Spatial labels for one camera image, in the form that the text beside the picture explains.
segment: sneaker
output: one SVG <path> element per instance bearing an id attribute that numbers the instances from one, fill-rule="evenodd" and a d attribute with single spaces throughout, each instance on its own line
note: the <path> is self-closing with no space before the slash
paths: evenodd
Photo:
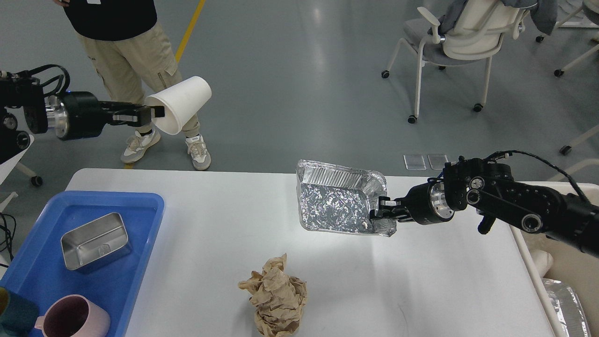
<path id="1" fill-rule="evenodd" d="M 197 135 L 191 138 L 185 138 L 187 144 L 187 153 L 191 156 L 193 167 L 198 171 L 203 171 L 210 166 L 211 158 L 206 143 L 202 135 Z"/>
<path id="2" fill-rule="evenodd" d="M 152 133 L 142 136 L 137 130 L 135 135 L 127 139 L 127 148 L 120 156 L 120 160 L 125 164 L 134 163 L 141 159 L 146 150 L 160 140 L 160 133 L 152 129 Z"/>

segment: white paper cup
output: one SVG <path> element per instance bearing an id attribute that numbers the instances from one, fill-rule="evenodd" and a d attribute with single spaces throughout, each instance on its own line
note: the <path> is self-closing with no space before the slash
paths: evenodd
<path id="1" fill-rule="evenodd" d="M 183 82 L 146 97 L 147 106 L 164 106 L 164 117 L 152 118 L 160 130 L 178 134 L 183 125 L 206 104 L 212 89 L 201 77 L 193 76 Z"/>

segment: teal cup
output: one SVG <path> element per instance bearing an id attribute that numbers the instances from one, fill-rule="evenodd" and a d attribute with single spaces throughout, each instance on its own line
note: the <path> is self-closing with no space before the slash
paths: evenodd
<path id="1" fill-rule="evenodd" d="M 0 325 L 11 336 L 21 336 L 35 325 L 40 309 L 34 302 L 0 287 Z"/>

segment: black t-shirt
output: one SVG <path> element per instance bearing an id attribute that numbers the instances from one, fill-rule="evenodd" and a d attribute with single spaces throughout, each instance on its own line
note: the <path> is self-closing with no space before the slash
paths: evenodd
<path id="1" fill-rule="evenodd" d="M 136 37 L 154 27 L 157 20 L 154 0 L 71 0 L 64 9 L 73 28 L 94 40 Z"/>

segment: stainless steel container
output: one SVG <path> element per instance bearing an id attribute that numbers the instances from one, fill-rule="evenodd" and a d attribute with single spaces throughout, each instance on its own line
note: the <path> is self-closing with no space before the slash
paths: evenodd
<path id="1" fill-rule="evenodd" d="M 297 165 L 299 221 L 307 230 L 391 236 L 396 222 L 371 221 L 387 181 L 376 171 L 300 160 Z"/>
<path id="2" fill-rule="evenodd" d="M 109 213 L 65 233 L 60 239 L 68 270 L 89 273 L 131 252 L 123 219 Z"/>

